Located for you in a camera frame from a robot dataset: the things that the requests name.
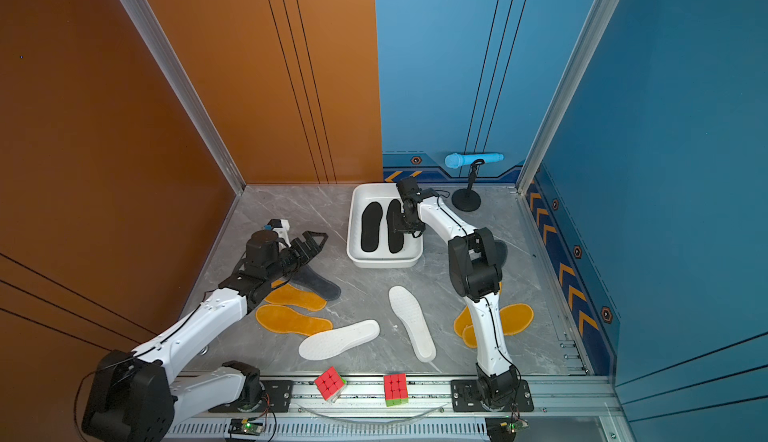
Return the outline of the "black insole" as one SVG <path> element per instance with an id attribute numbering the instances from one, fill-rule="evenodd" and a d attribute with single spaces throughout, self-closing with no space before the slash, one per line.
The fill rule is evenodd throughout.
<path id="1" fill-rule="evenodd" d="M 377 201 L 369 203 L 361 216 L 360 247 L 365 253 L 373 253 L 379 247 L 380 225 L 383 208 Z"/>
<path id="2" fill-rule="evenodd" d="M 401 252 L 404 247 L 404 233 L 398 230 L 401 216 L 401 201 L 399 199 L 392 199 L 389 203 L 386 214 L 387 241 L 388 249 L 391 254 L 397 254 Z"/>

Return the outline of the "dark grey insole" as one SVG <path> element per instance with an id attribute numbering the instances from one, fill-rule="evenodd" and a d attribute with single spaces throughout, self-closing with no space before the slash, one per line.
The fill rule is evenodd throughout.
<path id="1" fill-rule="evenodd" d="M 498 266 L 503 268 L 508 258 L 508 246 L 504 241 L 498 239 L 494 240 L 494 246 L 497 254 Z"/>
<path id="2" fill-rule="evenodd" d="M 336 283 L 324 278 L 310 266 L 297 270 L 291 282 L 328 302 L 335 301 L 341 296 L 341 288 Z"/>

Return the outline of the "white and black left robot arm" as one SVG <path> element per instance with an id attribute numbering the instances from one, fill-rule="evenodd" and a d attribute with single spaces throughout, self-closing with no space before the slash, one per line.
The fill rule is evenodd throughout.
<path id="1" fill-rule="evenodd" d="M 264 403 L 259 369 L 230 361 L 184 378 L 188 363 L 211 341 L 253 312 L 321 253 L 328 236 L 306 231 L 289 240 L 281 221 L 254 232 L 233 272 L 190 314 L 129 352 L 113 350 L 89 373 L 84 411 L 74 424 L 101 441 L 160 441 L 176 423 L 210 408 Z"/>

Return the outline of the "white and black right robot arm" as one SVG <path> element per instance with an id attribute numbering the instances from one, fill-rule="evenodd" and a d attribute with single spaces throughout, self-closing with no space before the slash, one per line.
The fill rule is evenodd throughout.
<path id="1" fill-rule="evenodd" d="M 395 230 L 420 235 L 430 228 L 447 244 L 450 282 L 463 299 L 477 342 L 477 387 L 490 410 L 512 403 L 521 375 L 509 354 L 500 309 L 502 262 L 490 229 L 459 217 L 434 189 L 421 188 L 409 176 L 396 183 L 401 214 Z"/>

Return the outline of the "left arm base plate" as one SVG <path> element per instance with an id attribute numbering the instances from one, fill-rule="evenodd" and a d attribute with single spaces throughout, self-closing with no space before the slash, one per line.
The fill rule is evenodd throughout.
<path id="1" fill-rule="evenodd" d="M 263 414 L 267 410 L 273 413 L 287 413 L 291 404 L 293 382 L 288 379 L 261 380 L 259 397 L 251 403 L 245 396 L 214 406 L 209 413 Z"/>

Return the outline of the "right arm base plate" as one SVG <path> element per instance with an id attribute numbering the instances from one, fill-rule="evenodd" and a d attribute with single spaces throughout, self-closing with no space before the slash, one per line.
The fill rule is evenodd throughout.
<path id="1" fill-rule="evenodd" d="M 528 382 L 523 379 L 514 393 L 514 399 L 507 399 L 501 408 L 491 408 L 482 402 L 476 379 L 456 379 L 450 382 L 451 402 L 454 412 L 520 412 L 535 410 L 533 396 Z"/>

